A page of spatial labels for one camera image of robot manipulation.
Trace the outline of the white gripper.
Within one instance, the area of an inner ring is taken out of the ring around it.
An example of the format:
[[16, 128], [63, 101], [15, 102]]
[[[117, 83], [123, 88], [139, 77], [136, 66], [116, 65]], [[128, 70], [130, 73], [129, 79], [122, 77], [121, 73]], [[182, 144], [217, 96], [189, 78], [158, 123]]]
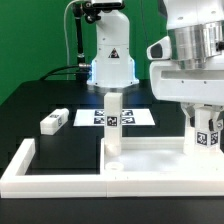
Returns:
[[180, 70], [172, 61], [156, 61], [150, 65], [150, 81], [158, 100], [183, 102], [181, 109], [188, 127], [195, 126], [194, 104], [217, 105], [212, 107], [209, 130], [224, 129], [224, 64], [210, 60], [202, 70]]

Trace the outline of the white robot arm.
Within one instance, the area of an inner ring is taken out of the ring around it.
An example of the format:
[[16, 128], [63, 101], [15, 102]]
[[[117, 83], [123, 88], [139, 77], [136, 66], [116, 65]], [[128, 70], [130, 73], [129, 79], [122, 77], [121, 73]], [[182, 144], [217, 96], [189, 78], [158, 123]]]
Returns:
[[[150, 81], [159, 100], [176, 101], [199, 132], [224, 129], [224, 0], [160, 0], [165, 37], [147, 48]], [[122, 0], [90, 0], [97, 22], [92, 81], [123, 87], [134, 78], [129, 20]]]

